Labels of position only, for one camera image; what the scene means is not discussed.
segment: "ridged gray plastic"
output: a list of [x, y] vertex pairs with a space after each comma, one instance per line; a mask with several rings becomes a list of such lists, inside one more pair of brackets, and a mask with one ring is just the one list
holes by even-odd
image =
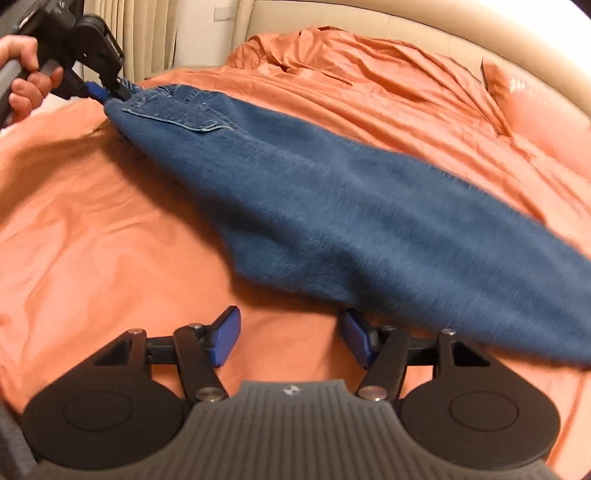
[[244, 382], [200, 403], [165, 448], [132, 465], [82, 472], [41, 463], [27, 480], [560, 480], [539, 460], [476, 471], [435, 457], [383, 401], [341, 380]]

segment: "human hand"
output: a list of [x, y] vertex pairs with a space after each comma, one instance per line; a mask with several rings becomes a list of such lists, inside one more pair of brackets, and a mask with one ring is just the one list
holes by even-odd
[[64, 70], [58, 67], [51, 76], [39, 72], [37, 39], [24, 35], [6, 35], [0, 38], [0, 67], [10, 59], [18, 59], [31, 72], [26, 80], [15, 79], [11, 85], [12, 93], [8, 97], [8, 103], [14, 111], [11, 119], [14, 124], [28, 117], [33, 109], [41, 105], [51, 89], [59, 86]]

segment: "blue gripper pad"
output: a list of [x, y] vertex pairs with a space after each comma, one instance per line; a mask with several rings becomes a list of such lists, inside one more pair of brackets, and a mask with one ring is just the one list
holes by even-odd
[[240, 310], [228, 307], [210, 327], [209, 360], [214, 368], [221, 367], [240, 336]]
[[339, 319], [340, 335], [359, 366], [369, 369], [379, 351], [378, 333], [353, 309], [345, 310]]
[[86, 82], [89, 97], [100, 103], [105, 103], [111, 96], [109, 91], [96, 82]]

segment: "orange duvet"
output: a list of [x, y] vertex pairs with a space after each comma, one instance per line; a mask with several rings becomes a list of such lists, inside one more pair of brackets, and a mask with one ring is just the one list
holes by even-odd
[[[589, 183], [514, 135], [485, 88], [450, 59], [309, 29], [255, 37], [225, 67], [145, 82], [165, 83], [219, 90], [422, 158], [591, 258]], [[335, 306], [234, 277], [199, 206], [105, 123], [98, 103], [30, 118], [0, 151], [0, 387], [17, 411], [125, 329], [170, 335], [229, 304], [243, 318], [219, 372], [231, 393], [244, 379], [345, 378], [351, 388], [361, 379], [335, 333]], [[562, 429], [549, 463], [579, 480], [591, 469], [591, 373], [498, 356], [556, 403]], [[411, 368], [404, 391], [429, 371]], [[155, 373], [180, 394], [173, 369]]]

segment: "jeans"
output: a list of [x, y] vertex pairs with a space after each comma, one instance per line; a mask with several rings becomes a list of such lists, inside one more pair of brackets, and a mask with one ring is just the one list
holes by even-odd
[[222, 93], [109, 100], [192, 192], [239, 275], [408, 325], [591, 362], [591, 263], [469, 183]]

